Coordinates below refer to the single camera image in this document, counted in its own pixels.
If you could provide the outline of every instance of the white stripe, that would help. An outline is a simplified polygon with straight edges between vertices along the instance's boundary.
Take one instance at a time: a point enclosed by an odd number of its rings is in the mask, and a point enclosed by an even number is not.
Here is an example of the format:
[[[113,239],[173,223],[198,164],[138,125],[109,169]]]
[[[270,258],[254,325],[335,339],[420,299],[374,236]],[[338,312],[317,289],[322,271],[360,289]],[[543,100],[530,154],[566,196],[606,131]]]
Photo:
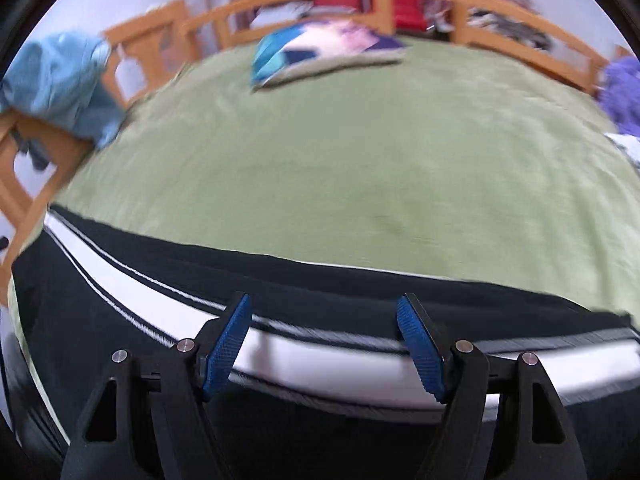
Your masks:
[[[112,262],[118,264],[122,268],[127,269],[129,272],[133,272],[136,276],[140,276],[140,278],[144,278],[145,280],[147,280],[147,281],[149,281],[151,283],[154,283],[154,284],[156,284],[158,286],[161,286],[162,288],[165,288],[166,290],[170,290],[172,292],[175,292],[179,296],[182,296],[183,298],[187,298],[188,300],[194,301],[195,303],[204,304],[204,305],[216,308],[218,310],[224,310],[225,309],[225,306],[223,304],[221,304],[221,303],[216,303],[215,301],[209,301],[209,300],[205,300],[204,298],[199,298],[197,296],[193,296],[192,294],[188,294],[188,293],[184,292],[183,290],[179,290],[178,288],[174,288],[174,287],[172,287],[170,285],[166,285],[165,283],[158,282],[158,280],[155,280],[152,277],[149,277],[146,274],[143,274],[142,272],[138,272],[136,269],[132,269],[131,267],[129,267],[126,264],[123,264],[121,261],[118,261],[116,258],[111,256],[103,248],[99,247],[98,244],[96,244],[93,240],[91,240],[91,238],[89,238],[80,229],[76,228],[75,225],[73,225],[70,222],[68,222],[66,220],[66,218],[64,218],[62,215],[59,215],[55,211],[53,211],[53,212],[47,211],[47,216],[51,216],[51,217],[53,217],[53,218],[55,218],[57,220],[60,220],[66,227],[71,229],[75,234],[77,234],[79,237],[81,237],[82,240],[84,240],[86,243],[91,245],[91,247],[93,247],[94,250],[99,252],[102,256],[104,256],[105,258],[110,259]]]
[[[219,310],[225,309],[225,306],[221,303],[205,300],[204,298],[194,296],[193,294],[188,294],[183,290],[180,290],[178,288],[172,287],[165,283],[159,282],[158,280],[155,280],[154,278],[147,276],[146,274],[143,274],[142,272],[139,272],[138,270],[133,269],[132,267],[129,267],[128,265],[122,263],[120,260],[116,259],[114,256],[111,256],[107,251],[101,248],[98,244],[96,244],[93,240],[91,240],[91,238],[85,235],[80,229],[78,229],[75,225],[69,222],[62,215],[59,215],[55,211],[47,212],[47,215],[52,216],[57,220],[61,221],[67,228],[71,229],[76,235],[82,238],[82,240],[84,240],[87,244],[89,244],[92,248],[94,248],[95,251],[100,253],[105,258],[108,258],[109,260],[111,260],[118,266],[122,267],[123,269],[127,269],[129,272],[132,272],[136,276],[140,276],[140,278],[144,278],[145,280],[151,283],[154,283],[155,285],[165,288],[166,290],[170,290],[175,294],[182,296],[183,298],[187,298],[191,301],[194,301],[195,303],[204,304]],[[315,338],[315,339],[323,340],[325,342],[358,344],[361,346],[376,348],[380,350],[391,350],[391,351],[406,350],[406,347],[404,346],[403,342],[384,338],[384,337],[375,337],[375,336],[368,336],[368,335],[361,335],[361,334],[351,334],[348,332],[335,332],[332,330],[320,330],[316,328],[295,326],[289,323],[285,323],[283,321],[273,320],[273,319],[269,319],[267,317],[262,317],[262,316],[256,316],[255,314],[253,315],[252,319],[254,322],[269,326],[270,328],[279,330],[280,332],[287,332],[292,336]]]
[[[374,272],[386,272],[388,274],[397,274],[398,276],[411,276],[412,278],[428,278],[429,280],[442,280],[443,282],[462,282],[471,283],[467,280],[458,280],[456,278],[448,278],[447,276],[433,276],[431,274],[419,274],[417,272],[404,272],[404,270],[378,269],[376,267],[359,267],[353,265],[328,264],[325,262],[308,262],[306,260],[292,260],[299,264],[313,265],[320,267],[336,267],[338,269],[354,269],[354,270],[373,270]]]
[[[197,333],[209,319],[216,318],[160,294],[116,269],[54,216],[47,214],[44,225],[56,235],[101,288],[136,316],[173,338],[179,340],[193,336],[194,327],[197,327]]]
[[[176,339],[194,337],[213,317],[171,300],[114,268],[53,216],[47,215],[45,224],[101,287]],[[542,351],[538,355],[562,396],[640,376],[639,350],[637,341],[626,340]],[[397,354],[300,342],[251,328],[234,368],[299,392],[335,400],[399,408],[440,407],[422,389],[411,359]],[[490,396],[487,406],[496,405],[497,396]]]
[[[158,341],[159,343],[162,343],[164,346],[167,347],[171,347],[173,344],[171,341],[169,341],[167,338],[165,338],[164,336],[161,336],[160,334],[156,333],[153,330],[150,330],[146,325],[140,323],[138,320],[136,320],[134,317],[130,316],[127,312],[125,312],[124,310],[122,310],[119,306],[117,306],[115,303],[113,303],[113,301],[111,301],[109,298],[107,298],[103,293],[101,293],[100,290],[98,290],[95,285],[87,278],[87,276],[85,275],[84,271],[82,269],[80,269],[78,267],[78,265],[76,265],[75,261],[73,261],[73,259],[71,258],[71,256],[69,255],[69,252],[65,249],[65,247],[57,240],[57,238],[52,237],[52,240],[56,243],[56,245],[60,248],[60,250],[62,250],[62,252],[64,253],[64,255],[69,259],[69,261],[71,262],[71,264],[76,268],[76,270],[78,271],[78,274],[80,274],[80,276],[82,276],[82,278],[87,282],[87,285],[89,285],[94,292],[100,296],[102,298],[103,301],[105,301],[111,308],[113,308],[118,314],[120,314],[124,319],[126,319],[127,321],[129,321],[133,326],[135,326],[138,330],[140,330],[141,332],[144,332],[145,334],[147,334],[151,339],[155,339],[156,341]]]

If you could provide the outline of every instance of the wooden headboard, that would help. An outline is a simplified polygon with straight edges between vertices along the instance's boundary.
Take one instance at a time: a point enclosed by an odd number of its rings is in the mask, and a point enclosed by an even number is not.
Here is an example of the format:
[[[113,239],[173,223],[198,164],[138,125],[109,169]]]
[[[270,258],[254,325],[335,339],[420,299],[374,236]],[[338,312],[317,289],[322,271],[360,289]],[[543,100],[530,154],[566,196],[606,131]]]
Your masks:
[[[189,10],[184,0],[174,0],[102,33],[112,47],[102,82],[120,104],[127,106],[160,88],[174,77],[183,63],[200,59],[197,38],[187,38],[180,33],[180,27],[188,17]],[[146,86],[128,99],[123,96],[116,78],[116,69],[122,60],[120,50],[140,64],[146,77]],[[166,66],[163,50],[172,55],[174,66]]]
[[[253,10],[256,7],[286,1],[290,0],[233,0],[225,6],[217,7],[186,20],[181,26],[182,33],[186,38],[189,38],[190,35],[194,34],[200,27],[211,23],[214,27],[220,49],[231,48],[236,45],[260,40],[260,38],[286,24],[277,23],[268,27],[243,29],[232,32],[228,23],[229,16],[239,12]],[[382,34],[394,34],[396,32],[396,24],[393,0],[372,1],[373,11],[350,14],[348,18],[367,25],[367,27],[371,27]],[[540,70],[540,72],[579,88],[591,95],[595,94],[598,72],[608,64],[608,61],[573,34],[569,34],[545,18],[505,0],[445,1],[450,2],[452,8],[452,25],[454,30],[451,33],[451,41],[453,43],[479,46],[481,48],[495,50],[506,56],[515,57],[533,68]],[[469,26],[467,23],[468,12],[469,9],[473,7],[514,18],[564,42],[568,48],[575,50],[586,58],[586,70],[581,71],[544,52],[540,52],[517,41],[500,36],[499,34]]]

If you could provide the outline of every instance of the blue pillowcase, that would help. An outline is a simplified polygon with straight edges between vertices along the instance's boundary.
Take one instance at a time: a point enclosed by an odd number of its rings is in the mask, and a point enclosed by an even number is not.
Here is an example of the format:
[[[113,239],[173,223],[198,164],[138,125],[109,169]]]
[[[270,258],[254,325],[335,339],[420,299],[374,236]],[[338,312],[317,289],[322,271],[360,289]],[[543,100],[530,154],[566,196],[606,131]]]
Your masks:
[[[100,82],[110,53],[104,38],[82,32],[25,42],[0,83],[0,112],[15,108],[92,140],[100,150],[125,116]]]
[[[406,47],[350,20],[305,22],[268,34],[252,63],[254,88],[341,67],[398,62]]]

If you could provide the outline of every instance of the wooden slat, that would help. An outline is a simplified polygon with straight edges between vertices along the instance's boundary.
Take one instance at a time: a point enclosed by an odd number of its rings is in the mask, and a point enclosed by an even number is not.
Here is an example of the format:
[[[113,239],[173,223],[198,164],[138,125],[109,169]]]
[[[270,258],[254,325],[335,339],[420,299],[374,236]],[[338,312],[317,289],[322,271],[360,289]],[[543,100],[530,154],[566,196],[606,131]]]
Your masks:
[[[216,41],[218,42],[218,48],[220,50],[226,50],[231,48],[235,44],[234,38],[231,36],[231,29],[229,28],[228,16],[224,18],[218,18],[213,22],[213,30],[216,33]]]
[[[183,5],[184,0],[174,0],[159,9],[150,10],[146,14],[108,28],[102,34],[113,45],[133,40],[149,31],[171,25],[175,20],[176,12],[181,13],[180,8]]]
[[[451,9],[451,25],[453,32],[451,33],[451,41],[458,45],[467,43],[468,34],[467,22],[469,20],[469,7],[462,2],[454,2]]]
[[[124,52],[137,60],[146,76],[144,92],[125,101],[117,84],[115,71],[120,62],[117,52],[112,52],[106,72],[102,78],[109,92],[124,105],[130,104],[140,95],[160,88],[175,76],[177,70],[167,71],[161,55],[161,43],[167,31],[172,38],[181,62],[197,61],[201,57],[198,39],[194,34],[182,34],[180,25],[189,17],[184,0],[175,0],[159,9],[152,10],[125,23],[111,27],[102,34],[112,47],[121,45]]]
[[[634,53],[631,52],[628,48],[625,48],[621,45],[616,45],[616,53],[614,54],[614,59],[622,59],[623,57],[632,56]]]
[[[90,142],[76,139],[64,130],[51,124],[44,123],[38,119],[25,117],[17,112],[14,112],[14,114],[16,119],[15,125],[18,131],[20,131],[20,135],[25,139],[39,139],[47,155],[49,155],[50,160],[56,164],[58,168],[56,173],[54,173],[51,179],[45,184],[39,195],[31,202],[27,211],[22,212],[19,218],[16,216],[16,218],[12,219],[13,214],[7,210],[4,203],[0,202],[2,211],[9,219],[9,222],[15,227],[14,238],[9,244],[4,256],[4,261],[0,266],[0,302],[3,304],[6,304],[7,287],[9,278],[11,277],[12,263],[46,210],[47,204],[53,199],[55,193],[62,185],[71,178],[80,162],[92,148]],[[4,185],[4,181],[6,179],[6,172],[9,170],[13,171],[12,161],[9,162],[8,159],[5,160],[5,158],[2,158],[0,162],[0,195],[2,195],[5,190],[8,191],[7,186]],[[13,200],[14,203],[16,202],[15,197],[12,197],[11,200]]]
[[[379,20],[377,30],[392,36],[396,33],[394,0],[373,0],[374,16]]]
[[[587,77],[567,63],[488,30],[469,27],[466,32],[466,40],[469,44],[496,50],[507,56],[515,57],[526,63],[539,66],[544,70],[554,72],[580,89],[585,89],[588,86]]]
[[[20,211],[25,213],[31,206],[31,197],[18,182],[14,173],[14,160],[17,153],[18,145],[13,137],[7,137],[0,141],[0,182]]]
[[[11,131],[17,120],[18,117],[12,110],[0,114],[0,141]]]
[[[589,71],[587,72],[587,82],[585,87],[585,92],[587,94],[594,97],[598,91],[598,74],[604,68],[604,66],[600,65],[596,60],[589,59]]]

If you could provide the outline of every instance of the green bedspread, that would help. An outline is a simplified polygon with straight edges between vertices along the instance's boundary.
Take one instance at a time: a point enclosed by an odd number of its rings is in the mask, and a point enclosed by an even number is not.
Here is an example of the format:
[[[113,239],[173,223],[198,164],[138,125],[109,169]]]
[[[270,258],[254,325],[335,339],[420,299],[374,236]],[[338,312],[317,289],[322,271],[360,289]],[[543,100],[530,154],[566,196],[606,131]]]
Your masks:
[[[491,52],[252,92],[254,46],[133,110],[58,202],[124,230],[640,314],[640,178],[587,95]]]

